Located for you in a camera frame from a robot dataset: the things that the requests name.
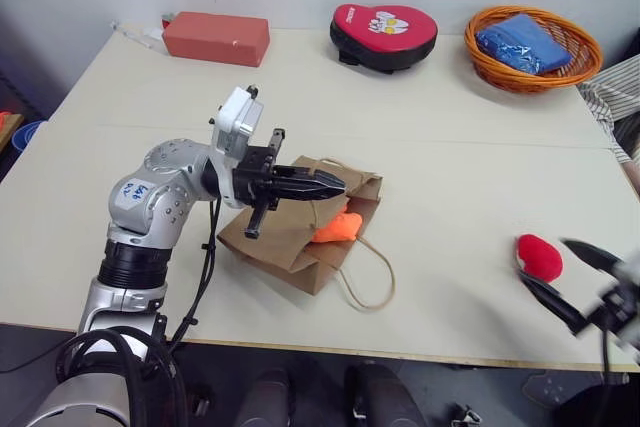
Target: brown paper bag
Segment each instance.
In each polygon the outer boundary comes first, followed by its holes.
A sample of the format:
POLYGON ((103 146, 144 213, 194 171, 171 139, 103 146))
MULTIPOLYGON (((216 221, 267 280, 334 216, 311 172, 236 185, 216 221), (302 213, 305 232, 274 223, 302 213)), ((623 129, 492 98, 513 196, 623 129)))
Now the brown paper bag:
POLYGON ((330 172, 346 184, 346 194, 327 200, 281 200, 268 212, 257 240, 244 236, 251 209, 243 210, 218 235, 218 239, 243 260, 312 295, 317 294, 340 268, 353 241, 310 243, 316 228, 325 227, 348 205, 362 216, 362 235, 380 202, 382 177, 328 161, 299 157, 293 165, 330 172))

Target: blue bag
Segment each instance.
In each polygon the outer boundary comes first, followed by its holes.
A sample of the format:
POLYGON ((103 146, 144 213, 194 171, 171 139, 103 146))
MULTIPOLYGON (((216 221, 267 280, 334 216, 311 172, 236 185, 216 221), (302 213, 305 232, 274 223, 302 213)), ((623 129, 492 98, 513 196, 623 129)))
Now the blue bag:
POLYGON ((543 74, 571 62, 571 54, 527 14, 518 14, 476 33, 478 48, 528 74, 543 74))

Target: red heart cushion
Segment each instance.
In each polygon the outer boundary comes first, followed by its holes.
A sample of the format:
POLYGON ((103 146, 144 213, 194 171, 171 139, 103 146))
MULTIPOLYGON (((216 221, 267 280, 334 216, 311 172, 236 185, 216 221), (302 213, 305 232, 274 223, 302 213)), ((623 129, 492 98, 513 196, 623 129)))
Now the red heart cushion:
POLYGON ((403 5, 365 7, 344 4, 333 21, 347 35, 375 52, 401 52, 431 42, 438 34, 434 20, 403 5))
POLYGON ((530 275, 545 282, 562 273, 562 256, 551 244, 532 234, 522 235, 516 243, 516 260, 530 275))

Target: wicker basket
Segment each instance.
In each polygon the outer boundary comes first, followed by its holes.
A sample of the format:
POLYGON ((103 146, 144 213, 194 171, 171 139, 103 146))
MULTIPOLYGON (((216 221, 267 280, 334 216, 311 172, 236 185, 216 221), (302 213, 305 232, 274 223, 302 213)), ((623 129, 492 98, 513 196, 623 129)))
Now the wicker basket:
POLYGON ((483 10, 469 21, 464 40, 478 75, 490 84, 510 92, 544 92, 556 87, 579 84, 597 74, 602 67, 602 52, 593 37, 562 17, 531 7, 505 5, 483 10), (476 32, 521 13, 528 14, 567 49, 572 57, 569 64, 546 74, 532 75, 513 69, 480 52, 475 39, 476 32))

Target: red rectangular block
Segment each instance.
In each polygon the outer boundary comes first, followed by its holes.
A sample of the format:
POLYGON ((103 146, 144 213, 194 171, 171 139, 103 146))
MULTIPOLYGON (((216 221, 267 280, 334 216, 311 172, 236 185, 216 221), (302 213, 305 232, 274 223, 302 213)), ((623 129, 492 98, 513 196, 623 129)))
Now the red rectangular block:
POLYGON ((269 23, 255 17, 180 12, 162 37, 175 57, 258 67, 269 45, 269 23))

